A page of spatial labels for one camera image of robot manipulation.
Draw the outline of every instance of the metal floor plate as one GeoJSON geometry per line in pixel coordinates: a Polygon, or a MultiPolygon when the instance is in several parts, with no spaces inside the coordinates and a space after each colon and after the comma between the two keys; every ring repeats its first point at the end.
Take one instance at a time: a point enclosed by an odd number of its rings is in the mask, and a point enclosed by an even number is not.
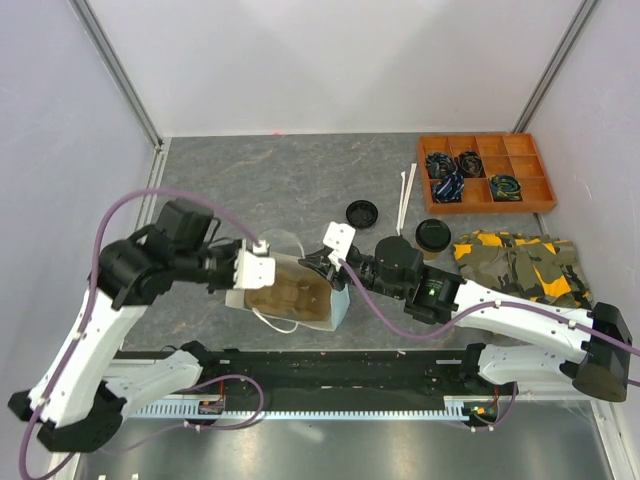
{"type": "MultiPolygon", "coordinates": [[[[128,420],[120,449],[176,420],[128,420]]],[[[77,480],[612,480],[588,403],[518,402],[493,433],[415,421],[263,421],[231,432],[177,429],[126,455],[83,456],[77,480]]]]}

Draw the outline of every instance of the orange sorting tray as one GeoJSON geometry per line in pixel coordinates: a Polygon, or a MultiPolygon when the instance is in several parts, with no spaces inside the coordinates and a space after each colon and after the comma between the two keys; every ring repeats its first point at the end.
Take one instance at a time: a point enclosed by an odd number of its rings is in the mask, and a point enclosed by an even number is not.
{"type": "Polygon", "coordinates": [[[428,135],[420,137],[416,148],[427,211],[434,215],[453,213],[546,213],[556,205],[556,196],[540,153],[529,133],[493,133],[483,135],[428,135]],[[429,177],[426,158],[432,152],[457,157],[465,150],[480,155],[484,174],[465,178],[462,201],[436,203],[431,189],[438,179],[429,177]],[[513,175],[522,186],[522,200],[496,202],[489,189],[489,177],[513,175]]]}

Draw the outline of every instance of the white bracket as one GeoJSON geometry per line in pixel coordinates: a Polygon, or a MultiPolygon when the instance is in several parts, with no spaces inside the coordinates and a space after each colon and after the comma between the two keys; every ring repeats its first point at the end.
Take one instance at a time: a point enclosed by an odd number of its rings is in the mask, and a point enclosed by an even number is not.
{"type": "Polygon", "coordinates": [[[340,260],[346,260],[353,238],[356,236],[356,229],[346,223],[331,222],[327,233],[324,235],[322,243],[333,252],[329,254],[329,261],[339,271],[342,268],[340,260]]]}
{"type": "Polygon", "coordinates": [[[255,245],[251,253],[247,250],[246,241],[242,242],[242,249],[238,252],[233,275],[233,288],[238,290],[259,290],[270,287],[276,281],[276,260],[267,256],[269,246],[261,240],[255,245]]]}

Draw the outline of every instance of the white plastic stick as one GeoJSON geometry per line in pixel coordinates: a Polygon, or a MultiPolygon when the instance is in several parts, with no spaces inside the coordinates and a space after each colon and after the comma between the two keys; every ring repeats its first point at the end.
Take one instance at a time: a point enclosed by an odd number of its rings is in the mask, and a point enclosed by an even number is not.
{"type": "Polygon", "coordinates": [[[400,172],[402,177],[402,188],[400,189],[400,203],[398,203],[398,221],[396,222],[396,232],[400,235],[400,222],[402,221],[402,205],[404,203],[404,184],[405,184],[405,172],[400,172]]]}
{"type": "Polygon", "coordinates": [[[407,216],[407,208],[409,207],[409,198],[411,197],[411,189],[413,187],[413,179],[416,176],[416,168],[418,164],[411,164],[411,172],[409,173],[409,181],[407,182],[407,189],[404,192],[404,204],[402,206],[402,220],[400,222],[400,230],[404,228],[404,219],[407,216]]]}

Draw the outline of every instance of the metal frame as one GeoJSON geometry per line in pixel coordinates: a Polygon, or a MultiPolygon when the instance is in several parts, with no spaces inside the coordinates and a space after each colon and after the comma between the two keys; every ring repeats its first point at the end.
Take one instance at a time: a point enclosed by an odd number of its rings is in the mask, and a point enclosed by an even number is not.
{"type": "Polygon", "coordinates": [[[556,51],[553,53],[551,60],[547,64],[536,88],[533,90],[529,101],[524,107],[524,110],[520,114],[516,125],[513,127],[513,133],[521,133],[524,132],[531,119],[535,115],[538,107],[544,100],[545,95],[549,91],[551,84],[555,80],[558,75],[558,72],[564,65],[571,49],[575,45],[580,33],[584,30],[587,22],[595,12],[596,7],[600,3],[600,0],[583,0],[576,14],[571,19],[571,23],[569,27],[564,32],[556,51]]]}
{"type": "Polygon", "coordinates": [[[624,416],[619,405],[607,402],[591,402],[600,440],[615,480],[638,480],[640,472],[633,446],[625,441],[628,432],[621,432],[624,416]]]}
{"type": "Polygon", "coordinates": [[[118,85],[118,88],[129,104],[129,107],[131,107],[133,114],[138,119],[138,122],[149,139],[149,142],[157,148],[161,147],[163,144],[163,138],[153,124],[153,121],[147,113],[147,110],[144,108],[136,90],[133,88],[127,72],[122,66],[122,63],[120,63],[120,59],[116,55],[113,46],[107,38],[107,34],[100,25],[100,22],[89,5],[88,0],[69,0],[69,3],[84,25],[87,34],[96,47],[96,50],[98,50],[102,60],[104,60],[107,70],[111,73],[113,80],[116,82],[116,85],[118,85]]]}
{"type": "MultiPolygon", "coordinates": [[[[169,156],[169,148],[171,148],[171,138],[165,138],[162,145],[156,147],[146,188],[157,188],[160,186],[162,175],[164,174],[164,167],[167,164],[167,157],[169,156]]],[[[147,195],[143,197],[135,230],[139,230],[148,223],[151,223],[157,199],[157,195],[147,195]]]]}

